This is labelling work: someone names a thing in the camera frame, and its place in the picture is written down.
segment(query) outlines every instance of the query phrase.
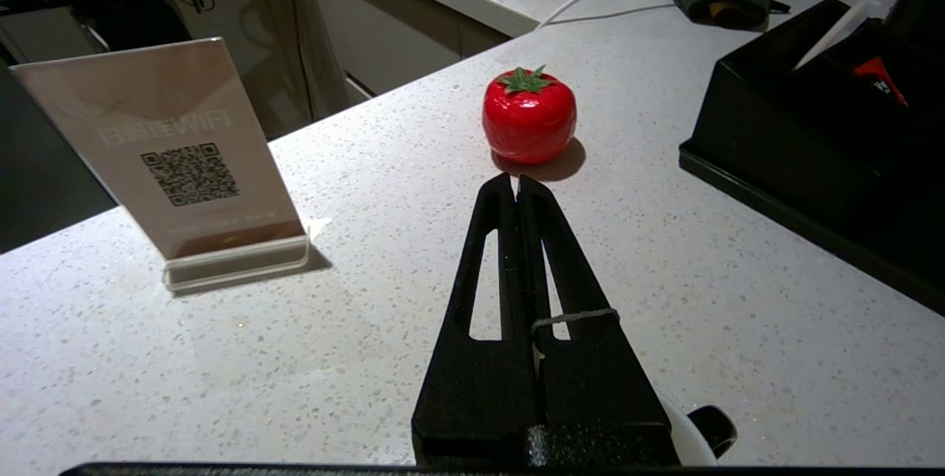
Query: cabinet door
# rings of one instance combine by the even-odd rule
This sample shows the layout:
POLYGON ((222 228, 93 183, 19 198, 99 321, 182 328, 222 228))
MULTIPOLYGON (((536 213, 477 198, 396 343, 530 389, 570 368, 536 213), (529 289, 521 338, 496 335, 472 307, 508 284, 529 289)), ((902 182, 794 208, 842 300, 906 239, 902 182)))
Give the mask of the cabinet door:
POLYGON ((371 95, 459 62, 458 14, 431 0, 318 0, 338 65, 371 95))

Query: clear acrylic stand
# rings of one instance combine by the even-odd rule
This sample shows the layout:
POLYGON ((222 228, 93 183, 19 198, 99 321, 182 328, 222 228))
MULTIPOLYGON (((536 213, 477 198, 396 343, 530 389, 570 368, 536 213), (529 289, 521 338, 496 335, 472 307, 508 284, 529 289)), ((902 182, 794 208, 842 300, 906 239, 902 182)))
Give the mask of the clear acrylic stand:
POLYGON ((174 258, 165 264, 163 282, 170 292, 186 292, 237 280, 254 280, 301 269, 308 264, 310 255, 311 241, 306 231, 293 238, 174 258))

